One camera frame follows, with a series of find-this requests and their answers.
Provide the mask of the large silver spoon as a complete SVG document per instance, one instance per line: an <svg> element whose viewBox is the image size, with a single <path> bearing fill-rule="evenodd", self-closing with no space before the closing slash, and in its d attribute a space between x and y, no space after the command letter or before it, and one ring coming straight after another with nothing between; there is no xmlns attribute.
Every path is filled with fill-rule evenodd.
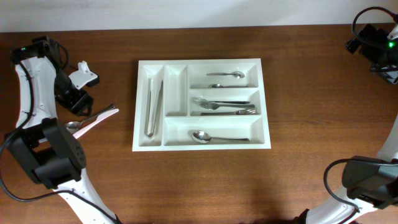
<svg viewBox="0 0 398 224"><path fill-rule="evenodd" d="M99 111L99 112L97 112L95 114L89 115L88 117L86 117L85 119L83 119L81 121L71 121L71 122L66 123L65 127L70 133L73 134L73 133L79 131L82 128L82 126L83 126L83 124L85 122L91 121L92 119L97 118L99 115L101 115L101 114L103 114L103 113L105 113L107 111L113 110L115 108L116 108L116 104L115 103L110 104L108 107L102 109L101 111Z"/></svg>

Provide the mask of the pink plastic knife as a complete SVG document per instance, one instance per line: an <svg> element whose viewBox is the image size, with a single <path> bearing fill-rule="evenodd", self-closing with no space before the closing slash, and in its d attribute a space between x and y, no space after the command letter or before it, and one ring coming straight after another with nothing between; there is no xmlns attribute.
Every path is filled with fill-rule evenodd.
<svg viewBox="0 0 398 224"><path fill-rule="evenodd" d="M84 128L81 128L79 131L73 133L73 137L75 139L80 138L82 135L87 133L90 129L94 128L97 124L99 124L100 122L104 121L108 117L110 117L118 112L119 112L119 109L113 109L113 110L110 110L110 111L100 114L92 123L88 124Z"/></svg>

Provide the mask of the silver metal tongs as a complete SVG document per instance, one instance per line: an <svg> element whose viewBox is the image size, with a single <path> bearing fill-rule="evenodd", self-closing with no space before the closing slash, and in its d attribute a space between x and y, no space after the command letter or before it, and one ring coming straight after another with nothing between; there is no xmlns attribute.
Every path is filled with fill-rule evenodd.
<svg viewBox="0 0 398 224"><path fill-rule="evenodd" d="M148 138L152 138L155 134L155 127L157 121L157 113L159 111L160 101L162 99L162 86L163 80L160 79L149 79L149 96L148 96L148 109L147 109L147 116L146 116L146 129L145 135Z"/></svg>

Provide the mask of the silver fork diagonal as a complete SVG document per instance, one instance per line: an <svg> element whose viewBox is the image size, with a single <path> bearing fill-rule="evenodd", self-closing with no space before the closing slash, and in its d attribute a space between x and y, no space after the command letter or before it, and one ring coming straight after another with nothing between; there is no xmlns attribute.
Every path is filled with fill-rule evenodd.
<svg viewBox="0 0 398 224"><path fill-rule="evenodd" d="M236 104L236 105L248 105L250 101L208 101L204 98L191 97L191 101L195 103L226 103L226 104Z"/></svg>

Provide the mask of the silver fork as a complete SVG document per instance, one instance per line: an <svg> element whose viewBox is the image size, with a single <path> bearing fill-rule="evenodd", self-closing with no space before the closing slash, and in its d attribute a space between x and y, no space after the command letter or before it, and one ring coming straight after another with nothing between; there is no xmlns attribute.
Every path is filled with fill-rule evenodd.
<svg viewBox="0 0 398 224"><path fill-rule="evenodd" d="M198 106L208 110L217 110L221 107L225 108L241 108L241 109L252 109L255 108L255 105L235 105L235 104L218 104L218 103L199 103Z"/></svg>

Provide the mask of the small silver spoon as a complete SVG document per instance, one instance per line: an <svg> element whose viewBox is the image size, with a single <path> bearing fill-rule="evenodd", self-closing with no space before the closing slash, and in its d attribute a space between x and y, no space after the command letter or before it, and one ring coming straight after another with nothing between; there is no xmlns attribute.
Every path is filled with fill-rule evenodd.
<svg viewBox="0 0 398 224"><path fill-rule="evenodd" d="M222 85L219 83L211 84L208 88L249 88L248 85Z"/></svg>
<svg viewBox="0 0 398 224"><path fill-rule="evenodd" d="M235 71L235 72L229 72L229 73L225 73L225 72L218 72L218 73L207 73L206 76L233 76L235 78L241 79L245 77L245 74L243 72L240 71Z"/></svg>

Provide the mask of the silver fork tines down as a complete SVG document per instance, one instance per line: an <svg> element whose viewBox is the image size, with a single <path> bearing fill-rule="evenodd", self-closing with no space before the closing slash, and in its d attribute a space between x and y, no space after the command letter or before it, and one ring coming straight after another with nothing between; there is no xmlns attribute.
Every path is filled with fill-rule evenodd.
<svg viewBox="0 0 398 224"><path fill-rule="evenodd" d="M257 110L255 108L252 109L244 109L244 110L237 110L233 112L217 112L217 113L200 113L201 116L224 116L224 115L251 115L256 114Z"/></svg>

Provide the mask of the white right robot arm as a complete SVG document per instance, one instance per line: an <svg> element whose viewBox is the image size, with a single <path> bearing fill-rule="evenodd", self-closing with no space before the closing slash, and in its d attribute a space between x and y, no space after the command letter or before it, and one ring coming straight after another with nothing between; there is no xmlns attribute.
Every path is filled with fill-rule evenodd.
<svg viewBox="0 0 398 224"><path fill-rule="evenodd" d="M357 13L351 25L353 38L345 44L351 54L359 52L371 62L370 71L397 84L397 29L390 32L366 24L356 30ZM294 223L355 223L366 213L397 205L397 125L375 158L354 156L332 162L324 171L323 184L330 194L322 205L306 209Z"/></svg>

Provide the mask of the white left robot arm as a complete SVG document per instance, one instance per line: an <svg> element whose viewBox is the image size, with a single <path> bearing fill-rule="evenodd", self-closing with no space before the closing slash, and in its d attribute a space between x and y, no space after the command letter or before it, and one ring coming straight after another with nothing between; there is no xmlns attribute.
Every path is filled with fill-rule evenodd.
<svg viewBox="0 0 398 224"><path fill-rule="evenodd" d="M20 110L1 149L9 150L31 181L50 191L27 201L59 195L82 223L119 223L89 180L78 140L119 111L111 104L92 114L94 100L84 86L98 84L99 76L85 61L67 75L67 49L47 36L12 50L11 64L19 78Z"/></svg>

